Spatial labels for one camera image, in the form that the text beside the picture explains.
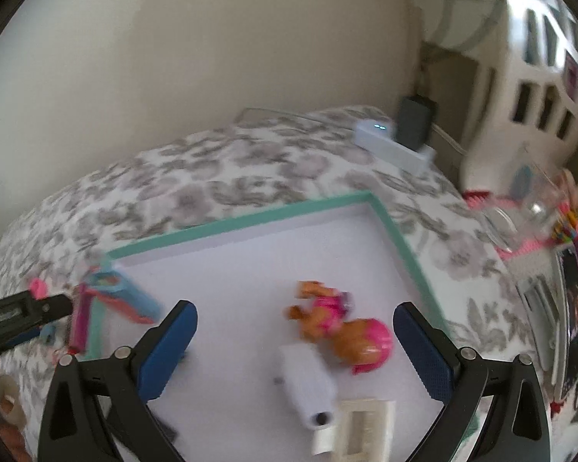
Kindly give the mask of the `person's left hand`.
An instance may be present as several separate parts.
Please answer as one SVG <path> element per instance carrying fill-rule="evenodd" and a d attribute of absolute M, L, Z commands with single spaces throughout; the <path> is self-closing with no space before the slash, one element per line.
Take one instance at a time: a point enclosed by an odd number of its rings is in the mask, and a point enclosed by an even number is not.
<path fill-rule="evenodd" d="M 19 388 L 14 378 L 8 374 L 0 375 L 0 413 L 7 424 L 14 425 L 16 428 L 22 429 L 27 423 L 20 402 Z"/>

